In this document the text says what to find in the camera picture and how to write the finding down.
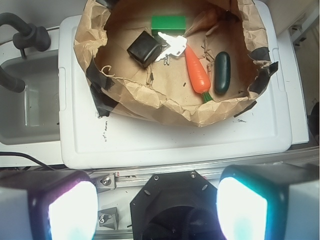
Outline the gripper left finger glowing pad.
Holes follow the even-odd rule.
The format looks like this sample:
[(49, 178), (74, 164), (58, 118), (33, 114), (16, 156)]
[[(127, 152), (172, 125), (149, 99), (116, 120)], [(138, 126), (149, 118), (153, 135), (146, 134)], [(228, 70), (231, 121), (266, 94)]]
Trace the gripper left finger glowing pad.
[(82, 170), (2, 170), (2, 240), (91, 240), (98, 194)]

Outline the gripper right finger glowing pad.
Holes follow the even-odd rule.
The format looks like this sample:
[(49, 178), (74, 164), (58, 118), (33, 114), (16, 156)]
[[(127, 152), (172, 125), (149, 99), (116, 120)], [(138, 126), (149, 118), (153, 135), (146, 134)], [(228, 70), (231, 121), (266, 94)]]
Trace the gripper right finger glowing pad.
[(216, 207), (228, 240), (318, 240), (320, 167), (229, 165), (220, 177)]

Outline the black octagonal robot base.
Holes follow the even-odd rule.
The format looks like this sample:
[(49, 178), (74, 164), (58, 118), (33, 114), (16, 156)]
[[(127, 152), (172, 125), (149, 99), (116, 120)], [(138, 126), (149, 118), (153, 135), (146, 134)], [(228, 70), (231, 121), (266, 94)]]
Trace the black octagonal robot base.
[(217, 188), (195, 170), (154, 174), (130, 202), (135, 240), (223, 240)]

